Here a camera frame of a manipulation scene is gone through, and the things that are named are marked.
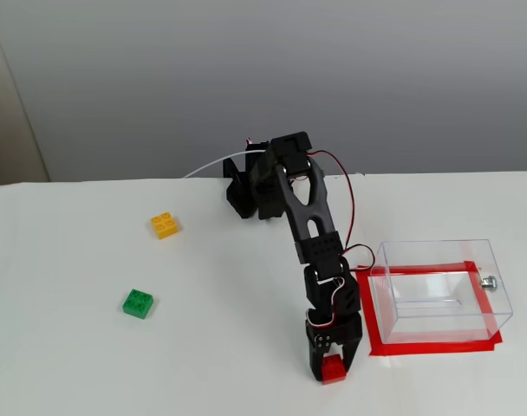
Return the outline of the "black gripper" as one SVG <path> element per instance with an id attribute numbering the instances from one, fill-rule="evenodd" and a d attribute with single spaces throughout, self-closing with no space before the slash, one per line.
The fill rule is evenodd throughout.
<path id="1" fill-rule="evenodd" d="M 315 379 L 322 382 L 322 362 L 329 345 L 342 348 L 342 363 L 346 373 L 352 366 L 362 337 L 361 314 L 332 312 L 322 314 L 316 309 L 306 311 L 306 335 L 309 340 L 309 367 Z"/>

